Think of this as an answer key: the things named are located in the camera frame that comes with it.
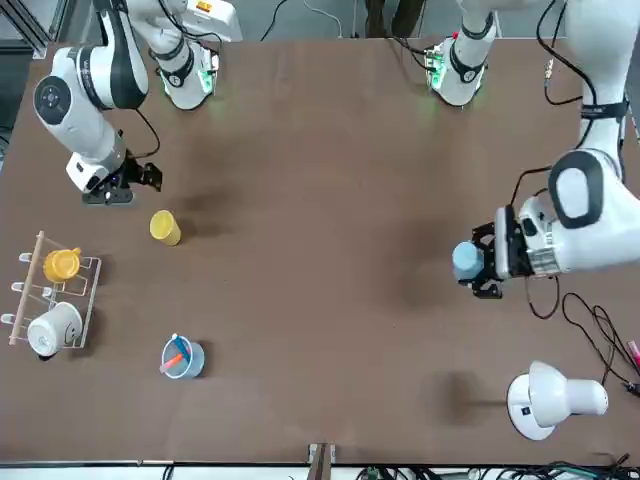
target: green light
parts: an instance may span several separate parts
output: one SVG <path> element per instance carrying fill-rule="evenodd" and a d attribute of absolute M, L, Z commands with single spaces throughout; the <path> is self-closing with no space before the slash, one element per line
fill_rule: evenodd
<path fill-rule="evenodd" d="M 205 91 L 205 93 L 213 92 L 213 86 L 215 84 L 215 73 L 199 71 L 198 78 L 200 79 L 202 89 Z"/>

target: black cable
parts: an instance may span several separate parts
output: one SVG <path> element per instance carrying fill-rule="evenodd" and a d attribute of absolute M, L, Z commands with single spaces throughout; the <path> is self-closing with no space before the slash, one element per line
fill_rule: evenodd
<path fill-rule="evenodd" d="M 208 50 L 211 50 L 216 55 L 220 54 L 219 50 L 215 50 L 215 49 L 206 47 L 206 46 L 204 46 L 202 43 L 200 43 L 198 41 L 199 38 L 203 38 L 203 37 L 207 37 L 209 35 L 213 35 L 214 37 L 216 37 L 218 39 L 218 43 L 220 43 L 220 50 L 221 50 L 222 49 L 222 44 L 224 42 L 222 41 L 222 38 L 220 38 L 220 35 L 218 35 L 214 31 L 205 32 L 205 33 L 193 33 L 193 32 L 190 32 L 189 30 L 186 29 L 186 27 L 184 25 L 178 23 L 178 21 L 173 16 L 173 14 L 167 9 L 166 5 L 164 4 L 164 0 L 158 0 L 158 4 L 160 5 L 160 8 L 162 8 L 162 12 L 164 13 L 164 16 L 167 17 L 167 20 L 169 20 L 171 22 L 171 24 L 180 31 L 180 33 L 182 33 L 188 39 L 194 40 L 201 47 L 206 48 Z"/>
<path fill-rule="evenodd" d="M 149 127 L 149 130 L 151 130 L 151 133 L 153 133 L 153 136 L 156 138 L 156 147 L 152 151 L 147 153 L 139 153 L 133 156 L 134 158 L 147 158 L 151 155 L 155 155 L 160 150 L 160 137 L 158 136 L 158 132 L 156 132 L 156 129 L 153 128 L 153 125 L 151 125 L 151 123 L 149 123 L 149 120 L 147 120 L 147 117 L 145 117 L 138 108 L 136 108 L 135 111 L 138 115 L 140 115 L 140 118 L 144 120 L 144 123 L 147 124 L 147 127 Z"/>
<path fill-rule="evenodd" d="M 542 26 L 542 22 L 544 21 L 545 17 L 548 15 L 549 11 L 553 7 L 553 5 L 556 3 L 556 1 L 557 0 L 551 0 L 551 2 L 549 3 L 549 5 L 545 9 L 545 11 L 540 16 L 540 20 L 538 20 L 538 25 L 536 26 L 536 40 L 538 41 L 540 46 L 545 51 L 547 51 L 547 53 L 549 53 L 552 57 L 558 59 L 567 68 L 569 68 L 576 75 L 578 75 L 582 80 L 584 80 L 584 83 L 587 84 L 587 87 L 589 87 L 589 91 L 591 92 L 593 105 L 598 105 L 598 97 L 597 97 L 596 89 L 594 88 L 593 83 L 591 83 L 591 79 L 589 79 L 589 77 L 582 70 L 580 70 L 578 67 L 576 67 L 573 63 L 571 63 L 565 57 L 560 55 L 558 52 L 556 52 L 553 48 L 551 48 L 549 45 L 547 45 L 542 40 L 542 36 L 540 35 L 540 28 Z M 589 120 L 589 123 L 587 124 L 587 128 L 585 129 L 584 133 L 582 134 L 582 138 L 580 139 L 580 141 L 576 145 L 576 148 L 580 148 L 582 146 L 582 144 L 584 143 L 585 139 L 587 138 L 587 135 L 589 135 L 589 132 L 591 131 L 591 127 L 592 126 L 593 126 L 593 120 L 591 119 L 591 120 Z"/>
<path fill-rule="evenodd" d="M 409 477 L 407 477 L 402 470 L 396 468 L 396 478 L 398 477 L 398 475 L 404 478 L 404 480 L 409 480 Z"/>
<path fill-rule="evenodd" d="M 553 31 L 553 38 L 551 39 L 551 48 L 555 48 L 556 40 L 558 39 L 558 32 L 560 31 L 560 24 L 562 23 L 562 19 L 564 18 L 564 13 L 567 10 L 567 2 L 565 1 L 562 5 L 562 10 L 558 14 L 558 21 L 556 22 L 556 28 Z M 551 70 L 549 70 L 549 78 L 545 78 L 544 81 L 544 98 L 546 98 L 547 102 L 554 106 L 568 105 L 573 102 L 577 102 L 578 100 L 582 100 L 582 95 L 578 95 L 577 97 L 569 98 L 567 100 L 555 101 L 552 100 L 549 96 L 549 84 L 551 83 Z"/>
<path fill-rule="evenodd" d="M 516 196 L 518 195 L 518 189 L 520 188 L 520 183 L 522 183 L 522 180 L 524 179 L 524 177 L 534 173 L 548 172 L 549 170 L 551 170 L 551 165 L 547 165 L 546 167 L 540 167 L 540 168 L 532 168 L 531 170 L 525 170 L 524 172 L 522 172 L 518 177 L 516 186 L 513 189 L 513 194 L 511 195 L 511 202 L 509 202 L 509 205 L 513 205 L 513 203 L 516 201 Z"/>
<path fill-rule="evenodd" d="M 400 37 L 394 37 L 394 36 L 391 36 L 389 38 L 392 38 L 393 40 L 398 42 L 400 45 L 402 45 L 404 48 L 406 48 L 410 52 L 418 53 L 420 55 L 424 55 L 424 51 L 430 48 L 430 47 L 427 47 L 427 48 L 419 49 L 419 48 L 412 47 L 411 45 L 409 45 L 409 40 L 406 38 L 400 38 Z"/>
<path fill-rule="evenodd" d="M 271 19 L 271 23 L 269 24 L 269 28 L 267 28 L 267 31 L 264 32 L 264 35 L 262 35 L 262 38 L 260 39 L 261 42 L 264 41 L 265 38 L 267 38 L 267 36 L 271 33 L 271 30 L 273 30 L 273 27 L 276 24 L 276 16 L 278 15 L 278 10 L 280 10 L 280 7 L 288 2 L 289 0 L 280 0 L 280 3 L 278 3 L 278 5 L 276 6 L 276 9 L 273 11 L 273 18 Z"/>
<path fill-rule="evenodd" d="M 173 477 L 174 465 L 167 465 L 162 472 L 162 480 L 171 480 Z"/>
<path fill-rule="evenodd" d="M 533 302 L 531 301 L 531 296 L 529 295 L 529 277 L 524 277 L 524 288 L 527 294 L 527 303 L 529 304 L 529 310 L 531 313 L 539 318 L 540 320 L 548 320 L 558 311 L 558 307 L 560 306 L 560 280 L 558 277 L 549 277 L 549 279 L 553 279 L 556 281 L 556 301 L 553 304 L 553 307 L 547 314 L 541 314 L 536 310 L 536 307 L 533 306 Z"/>
<path fill-rule="evenodd" d="M 609 343 L 609 345 L 611 346 L 612 351 L 613 351 L 613 353 L 610 355 L 608 360 L 605 359 L 604 355 L 602 354 L 602 351 L 598 348 L 598 346 L 596 345 L 595 341 L 593 340 L 591 335 L 589 335 L 587 330 L 580 323 L 578 323 L 578 322 L 576 322 L 574 320 L 571 320 L 571 318 L 569 318 L 569 316 L 567 315 L 567 305 L 566 304 L 567 304 L 567 300 L 570 297 L 573 297 L 576 300 L 578 300 L 578 302 L 580 302 L 580 304 L 589 312 L 589 314 L 591 315 L 593 321 L 596 323 L 596 325 L 600 329 L 600 332 L 607 339 L 607 342 Z M 575 292 L 567 292 L 562 297 L 562 315 L 564 316 L 564 319 L 568 323 L 570 323 L 574 327 L 577 327 L 577 328 L 580 329 L 580 331 L 583 333 L 583 335 L 586 337 L 586 339 L 588 340 L 589 344 L 593 348 L 593 350 L 595 350 L 596 354 L 598 355 L 598 357 L 600 358 L 600 360 L 604 364 L 605 371 L 604 371 L 604 374 L 602 375 L 602 381 L 601 381 L 603 386 L 604 386 L 604 382 L 606 381 L 607 376 L 609 375 L 609 373 L 613 374 L 616 378 L 618 378 L 625 385 L 631 384 L 631 382 L 629 380 L 627 380 L 625 377 L 623 377 L 616 370 L 613 369 L 612 363 L 613 363 L 613 358 L 614 358 L 614 355 L 615 355 L 616 352 L 618 352 L 622 356 L 622 359 L 623 359 L 624 363 L 626 363 L 628 366 L 630 366 L 637 374 L 640 374 L 640 372 L 638 371 L 639 370 L 638 366 L 633 361 L 633 358 L 631 358 L 631 355 L 629 354 L 629 352 L 626 351 L 624 343 L 620 339 L 620 336 L 618 335 L 618 332 L 615 329 L 615 327 L 613 325 L 613 322 L 611 321 L 611 318 L 609 317 L 609 315 L 607 314 L 607 312 L 606 312 L 606 310 L 604 308 L 602 308 L 600 305 L 594 305 L 593 307 L 590 307 L 587 304 L 587 302 L 580 295 L 578 295 L 577 293 L 575 293 Z M 607 334 L 604 331 L 601 322 L 604 322 L 609 327 L 609 329 L 612 332 L 611 335 Z"/>
<path fill-rule="evenodd" d="M 416 62 L 418 64 L 418 66 L 420 66 L 420 68 L 422 68 L 423 70 L 426 70 L 428 72 L 435 71 L 433 68 L 427 67 L 417 57 L 417 55 L 424 55 L 425 52 L 427 50 L 430 50 L 431 48 L 433 48 L 434 45 L 430 45 L 428 47 L 425 47 L 424 49 L 419 49 L 419 48 L 415 48 L 415 47 L 412 47 L 411 45 L 409 45 L 409 41 L 406 38 L 400 38 L 400 37 L 389 37 L 389 38 L 391 38 L 392 40 L 395 40 L 396 42 L 398 42 L 400 44 L 400 46 L 402 48 L 408 50 L 409 54 L 411 55 L 411 58 L 413 58 L 413 61 Z"/>

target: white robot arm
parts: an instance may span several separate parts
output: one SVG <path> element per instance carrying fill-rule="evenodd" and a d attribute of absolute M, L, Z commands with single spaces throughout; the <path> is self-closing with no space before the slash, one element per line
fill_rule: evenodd
<path fill-rule="evenodd" d="M 160 170 L 152 163 L 138 165 L 101 113 L 137 109 L 146 98 L 147 71 L 132 26 L 149 44 L 165 91 L 178 108 L 197 107 L 213 90 L 217 58 L 213 62 L 211 50 L 187 40 L 173 24 L 154 25 L 156 18 L 184 11 L 186 2 L 160 1 L 94 0 L 105 45 L 58 50 L 51 75 L 35 89 L 38 117 L 73 152 L 67 173 L 86 203 L 128 203 L 131 183 L 158 191 L 162 186 Z"/>
<path fill-rule="evenodd" d="M 619 152 L 640 2 L 619 0 L 612 6 L 607 0 L 568 0 L 566 13 L 568 46 L 584 80 L 580 141 L 549 171 L 553 210 L 545 209 L 537 195 L 517 216 L 510 203 L 454 250 L 458 281 L 481 298 L 500 298 L 500 282 L 513 277 L 640 260 L 640 200 L 624 185 Z"/>

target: floor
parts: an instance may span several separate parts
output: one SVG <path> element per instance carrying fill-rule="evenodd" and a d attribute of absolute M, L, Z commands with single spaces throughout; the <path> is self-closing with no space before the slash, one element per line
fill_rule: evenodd
<path fill-rule="evenodd" d="M 496 480 L 501 469 L 492 469 L 484 474 L 478 469 L 434 469 L 443 475 L 443 480 Z M 73 469 L 16 469 L 0 470 L 3 480 L 165 480 L 164 467 L 128 467 L 128 468 L 73 468 Z M 331 480 L 361 480 L 361 468 L 335 467 L 331 469 Z M 308 468 L 303 467 L 177 467 L 172 480 L 307 480 Z M 416 477 L 407 469 L 401 469 L 397 478 L 407 480 Z M 583 477 L 563 473 L 558 480 L 585 480 Z M 536 480 L 535 477 L 523 477 L 520 480 Z"/>
<path fill-rule="evenodd" d="M 279 0 L 232 0 L 237 9 L 240 25 L 243 30 L 245 40 L 258 41 L 266 30 L 273 11 Z M 342 26 L 343 36 L 350 37 L 354 34 L 363 36 L 366 9 L 364 0 L 357 0 L 352 3 L 347 0 L 308 0 L 308 3 L 315 8 L 323 9 L 335 15 Z M 398 0 L 387 0 L 385 5 L 385 18 L 390 22 Z M 416 26 L 413 36 L 424 37 L 427 35 L 446 35 L 458 28 L 460 14 L 456 2 L 453 0 L 427 0 L 426 9 L 419 25 Z M 540 17 L 546 2 L 540 2 L 536 7 L 519 13 L 503 13 L 498 17 L 499 34 L 502 37 L 533 37 L 535 25 Z M 553 14 L 548 19 L 547 25 L 543 28 L 544 36 L 551 36 L 555 19 L 559 9 L 554 9 Z M 79 1 L 71 13 L 71 20 L 67 27 L 61 32 L 61 39 L 71 43 L 79 41 L 97 42 L 99 41 L 99 31 L 92 20 L 90 2 Z M 0 39 L 15 37 L 10 24 L 0 16 Z M 327 17 L 308 10 L 303 0 L 287 0 L 283 4 L 277 17 L 277 21 L 267 38 L 268 41 L 292 40 L 305 38 L 335 38 L 338 36 L 336 23 Z M 10 142 L 11 132 L 18 107 L 20 105 L 24 84 L 27 76 L 27 69 L 31 56 L 29 54 L 4 54 L 0 50 L 0 170 L 2 169 L 2 158 L 6 150 L 6 144 Z M 632 62 L 629 72 L 629 95 L 632 105 L 640 102 L 640 59 Z M 94 479 L 136 479 L 152 480 L 162 477 L 162 467 L 144 468 L 94 468 L 90 472 L 86 469 L 7 469 L 0 470 L 0 478 L 3 480 L 54 480 L 63 478 L 65 480 L 94 478 Z M 360 469 L 337 468 L 333 470 L 334 480 L 355 479 Z M 255 479 L 276 480 L 276 479 L 304 479 L 308 469 L 288 468 L 288 469 L 255 469 L 255 468 L 177 468 L 173 478 L 182 479 Z M 498 471 L 494 471 L 486 476 L 487 480 L 495 479 Z"/>

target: brown table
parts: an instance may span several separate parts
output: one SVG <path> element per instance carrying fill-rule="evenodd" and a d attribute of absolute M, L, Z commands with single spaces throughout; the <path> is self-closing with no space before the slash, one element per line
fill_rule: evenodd
<path fill-rule="evenodd" d="M 330 441 L 342 462 L 640 461 L 640 400 L 613 378 L 605 417 L 522 438 L 504 400 L 532 360 L 593 379 L 603 367 L 560 314 L 529 313 L 521 281 L 480 301 L 451 274 L 452 248 L 518 174 L 574 144 L 577 106 L 545 103 L 533 41 L 496 42 L 464 111 L 400 57 L 384 40 L 225 45 L 218 95 L 195 112 L 150 73 L 143 111 L 165 185 L 138 188 L 132 208 L 80 203 L 69 152 L 32 108 L 50 60 L 33 63 L 0 176 L 2 311 L 15 309 L 16 256 L 40 229 L 101 256 L 105 272 L 84 354 L 43 364 L 26 345 L 0 347 L 2 460 L 302 461 Z M 556 70 L 554 96 L 575 94 L 578 80 Z M 152 147 L 135 113 L 108 117 L 132 151 Z M 638 191 L 635 142 L 626 152 Z M 177 248 L 149 236 L 160 208 L 180 220 Z M 562 284 L 640 339 L 637 279 L 628 266 Z M 552 284 L 535 287 L 542 310 Z M 158 373 L 174 331 L 205 346 L 202 379 Z"/>

